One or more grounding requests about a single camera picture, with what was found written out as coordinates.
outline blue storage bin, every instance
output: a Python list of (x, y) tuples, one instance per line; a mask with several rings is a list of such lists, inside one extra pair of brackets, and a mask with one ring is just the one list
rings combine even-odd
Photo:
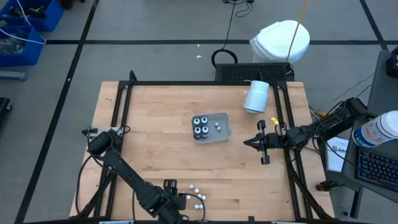
[[(21, 3), (22, 7), (29, 5), (33, 2), (48, 6), (47, 10), (45, 11), (45, 19), (38, 19), (33, 17), (28, 17), (27, 19), (37, 31), (55, 30), (63, 14), (63, 9), (58, 3), (58, 0), (19, 0), (19, 2)], [(16, 0), (8, 0), (6, 5), (0, 11), (0, 20), (4, 19), (7, 24), (12, 26), (27, 25), (25, 18), (23, 17), (6, 16), (7, 13), (10, 11), (11, 6), (20, 8)]]
[[(32, 26), (7, 26), (0, 28), (8, 34), (16, 34), (17, 37), (21, 37), (22, 34), (29, 34), (28, 40), (44, 41)], [(0, 39), (8, 37), (6, 34), (0, 32)], [(35, 65), (42, 48), (42, 44), (26, 42), (23, 51), (19, 54), (0, 54), (0, 67)]]

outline paper sheet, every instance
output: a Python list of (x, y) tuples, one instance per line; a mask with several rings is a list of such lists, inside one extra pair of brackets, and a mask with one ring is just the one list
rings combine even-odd
[[(328, 141), (328, 144), (341, 157), (346, 157), (348, 140), (334, 137)], [(341, 172), (344, 160), (338, 157), (328, 146), (327, 148), (328, 150), (326, 152), (326, 169), (330, 171)]]

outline blue label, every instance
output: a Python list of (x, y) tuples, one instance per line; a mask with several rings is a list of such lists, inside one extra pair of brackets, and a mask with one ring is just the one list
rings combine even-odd
[(359, 127), (359, 128), (354, 130), (353, 136), (354, 136), (354, 139), (355, 139), (356, 143), (359, 144), (360, 146), (364, 146), (364, 147), (373, 147), (373, 146), (375, 146), (375, 144), (372, 144), (372, 143), (368, 142), (364, 138), (364, 136), (362, 134), (361, 127)]

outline gray floor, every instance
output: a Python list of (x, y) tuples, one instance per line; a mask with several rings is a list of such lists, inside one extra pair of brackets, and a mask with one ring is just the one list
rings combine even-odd
[[(395, 0), (366, 1), (385, 40), (398, 40)], [(48, 40), (79, 40), (93, 0), (75, 3)], [(257, 0), (250, 15), (233, 19), (230, 39), (250, 39), (262, 28), (287, 19), (297, 20), (303, 0)], [(221, 0), (101, 0), (88, 40), (224, 39), (232, 5)], [(359, 1), (309, 0), (303, 25), (312, 40), (377, 40)], [(80, 131), (93, 119), (101, 82), (123, 80), (133, 69), (140, 80), (214, 80), (210, 57), (222, 45), (85, 45), (55, 130), (49, 154), (27, 213), (26, 222), (67, 218), (76, 177), (84, 153)], [(46, 45), (33, 67), (0, 68), (25, 71), (29, 79), (0, 80), (0, 96), (9, 97), (14, 110), (0, 129), (0, 216), (13, 223), (44, 137), (65, 83), (77, 45)], [(250, 62), (250, 45), (227, 45)], [(294, 64), (296, 80), (304, 82), (314, 108), (374, 72), (380, 45), (311, 45)], [(225, 55), (218, 62), (230, 63)], [(340, 99), (356, 96), (371, 79)], [(361, 99), (367, 101), (369, 91)], [(343, 220), (353, 192), (331, 192), (335, 214)], [(398, 205), (365, 191), (355, 222), (394, 223)]]

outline white plastic container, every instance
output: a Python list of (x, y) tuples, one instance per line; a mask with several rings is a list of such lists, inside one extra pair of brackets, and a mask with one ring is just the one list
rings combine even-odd
[(266, 111), (268, 101), (269, 84), (262, 81), (252, 81), (250, 90), (245, 91), (246, 95), (243, 108), (252, 114), (264, 113)]
[(355, 144), (368, 148), (398, 139), (398, 111), (390, 111), (372, 119), (355, 129), (351, 135)]
[[(296, 21), (276, 22), (260, 31), (250, 40), (253, 49), (253, 63), (286, 62), (292, 43)], [(298, 61), (310, 44), (310, 34), (303, 25), (299, 25), (289, 62)]]

